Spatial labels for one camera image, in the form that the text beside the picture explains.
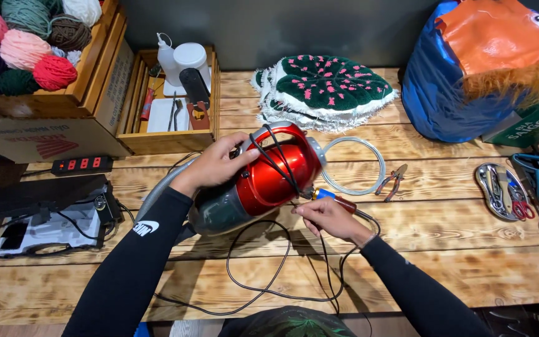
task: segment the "pliers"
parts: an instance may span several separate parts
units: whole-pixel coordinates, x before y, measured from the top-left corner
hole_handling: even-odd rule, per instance
[[[407,171],[407,164],[403,164],[402,166],[400,166],[398,168],[398,170],[392,171],[392,174],[389,177],[387,177],[386,179],[384,179],[384,181],[382,181],[382,183],[380,184],[380,186],[376,190],[376,195],[380,195],[381,190],[384,188],[384,186],[386,186],[386,184],[390,180],[394,179],[394,187],[392,188],[392,191],[390,191],[388,196],[384,199],[384,202],[386,202],[386,203],[391,201],[392,197],[398,191],[398,186],[401,184],[401,180],[405,179],[405,178],[402,177],[402,175],[405,174],[405,171]]]

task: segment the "green box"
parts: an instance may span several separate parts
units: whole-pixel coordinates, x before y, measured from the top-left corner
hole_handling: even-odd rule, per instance
[[[527,148],[539,142],[539,105],[513,111],[498,126],[482,135],[486,143]]]

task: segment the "orange fur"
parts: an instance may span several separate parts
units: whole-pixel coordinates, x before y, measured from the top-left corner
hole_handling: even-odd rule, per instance
[[[539,104],[539,63],[524,68],[490,70],[463,78],[463,90],[468,101],[499,94],[511,98],[511,104],[527,108]]]

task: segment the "hand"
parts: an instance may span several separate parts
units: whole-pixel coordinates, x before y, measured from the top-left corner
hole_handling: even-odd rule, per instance
[[[230,160],[228,156],[234,146],[247,139],[249,135],[244,132],[221,137],[174,178],[169,186],[192,198],[195,191],[201,187],[213,187],[227,182],[237,171],[260,155],[259,150],[252,149]]]
[[[323,229],[327,234],[361,246],[373,234],[329,197],[299,205],[290,212],[301,215],[305,226],[317,237],[321,236],[320,230]]]

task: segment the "white glue bottle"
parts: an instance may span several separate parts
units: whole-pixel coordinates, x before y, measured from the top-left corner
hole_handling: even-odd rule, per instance
[[[161,39],[161,34],[164,34],[169,39],[169,46]],[[157,33],[158,36],[158,62],[165,73],[165,79],[172,86],[182,86],[180,83],[180,68],[174,60],[174,49],[172,48],[172,39],[168,34]]]

